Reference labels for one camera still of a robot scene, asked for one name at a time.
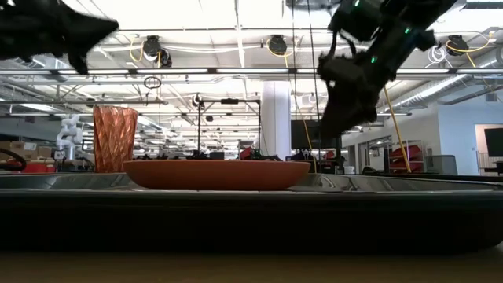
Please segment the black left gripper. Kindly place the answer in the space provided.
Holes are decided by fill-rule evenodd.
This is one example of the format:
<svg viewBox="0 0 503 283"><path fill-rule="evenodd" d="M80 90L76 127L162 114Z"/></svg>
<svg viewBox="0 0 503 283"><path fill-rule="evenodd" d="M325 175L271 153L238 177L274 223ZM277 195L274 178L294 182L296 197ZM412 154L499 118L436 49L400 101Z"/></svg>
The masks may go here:
<svg viewBox="0 0 503 283"><path fill-rule="evenodd" d="M1 59L68 55L80 75L88 75L87 54L119 29L116 20L78 12L63 1L2 1Z"/></svg>

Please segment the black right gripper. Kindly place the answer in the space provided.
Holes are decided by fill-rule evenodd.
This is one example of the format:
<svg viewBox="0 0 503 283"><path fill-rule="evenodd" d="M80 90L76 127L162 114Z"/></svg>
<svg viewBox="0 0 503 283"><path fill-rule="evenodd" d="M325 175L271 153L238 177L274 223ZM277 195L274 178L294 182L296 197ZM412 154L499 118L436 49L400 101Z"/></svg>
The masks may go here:
<svg viewBox="0 0 503 283"><path fill-rule="evenodd" d="M374 42L350 57L333 50L321 54L317 74L328 94L319 127L321 137L335 138L346 129L375 122L379 92L396 78L397 71L397 42Z"/></svg>

